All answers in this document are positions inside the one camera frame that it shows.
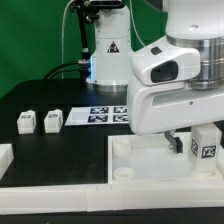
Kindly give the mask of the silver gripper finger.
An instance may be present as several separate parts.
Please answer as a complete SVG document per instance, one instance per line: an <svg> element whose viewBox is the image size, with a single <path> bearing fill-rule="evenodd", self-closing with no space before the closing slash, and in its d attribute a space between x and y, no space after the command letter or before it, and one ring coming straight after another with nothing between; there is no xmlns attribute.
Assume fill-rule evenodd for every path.
<svg viewBox="0 0 224 224"><path fill-rule="evenodd" d="M179 137L174 136L174 131L165 131L164 135L167 141L170 143L169 149L173 153L182 153L183 152L183 143Z"/></svg>

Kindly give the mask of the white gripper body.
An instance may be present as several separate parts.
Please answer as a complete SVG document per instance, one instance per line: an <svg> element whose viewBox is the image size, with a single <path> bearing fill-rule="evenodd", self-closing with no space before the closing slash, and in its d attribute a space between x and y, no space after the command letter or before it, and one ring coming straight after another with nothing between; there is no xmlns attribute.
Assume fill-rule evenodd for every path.
<svg viewBox="0 0 224 224"><path fill-rule="evenodd" d="M137 135L224 120L224 38L164 36L131 57L131 130Z"/></svg>

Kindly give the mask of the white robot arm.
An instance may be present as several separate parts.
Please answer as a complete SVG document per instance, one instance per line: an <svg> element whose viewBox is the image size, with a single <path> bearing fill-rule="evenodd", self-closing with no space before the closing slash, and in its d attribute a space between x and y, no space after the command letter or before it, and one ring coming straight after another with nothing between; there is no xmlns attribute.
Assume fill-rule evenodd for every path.
<svg viewBox="0 0 224 224"><path fill-rule="evenodd" d="M90 87L126 91L132 132L162 132L179 153L179 128L224 120L224 0L145 0L168 14L165 35L134 52L125 9L95 22Z"/></svg>

